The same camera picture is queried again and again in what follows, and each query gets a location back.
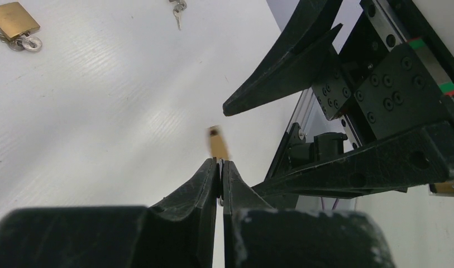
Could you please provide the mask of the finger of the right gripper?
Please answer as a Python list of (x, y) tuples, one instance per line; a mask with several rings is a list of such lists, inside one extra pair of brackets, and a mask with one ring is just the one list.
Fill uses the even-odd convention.
[(354, 198), (450, 180), (454, 180), (454, 128), (439, 122), (302, 166), (253, 189), (261, 197)]
[(308, 89), (342, 28), (340, 0), (299, 1), (282, 33), (250, 77), (224, 102), (234, 116)]

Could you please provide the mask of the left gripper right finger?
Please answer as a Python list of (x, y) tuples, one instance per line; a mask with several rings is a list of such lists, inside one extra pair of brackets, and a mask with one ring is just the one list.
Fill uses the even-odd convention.
[(222, 163), (226, 267), (394, 267), (388, 243), (367, 214), (275, 209)]

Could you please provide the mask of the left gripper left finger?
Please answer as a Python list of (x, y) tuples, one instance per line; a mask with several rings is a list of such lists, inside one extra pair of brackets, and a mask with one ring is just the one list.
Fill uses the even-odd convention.
[(14, 210), (0, 221), (0, 267), (211, 267), (218, 183), (208, 159), (151, 207)]

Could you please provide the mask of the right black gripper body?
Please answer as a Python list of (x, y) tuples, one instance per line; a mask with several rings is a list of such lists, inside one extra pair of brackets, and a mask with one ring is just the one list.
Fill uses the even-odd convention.
[(454, 123), (454, 58), (412, 1), (361, 1), (340, 52), (330, 49), (312, 91), (352, 141)]

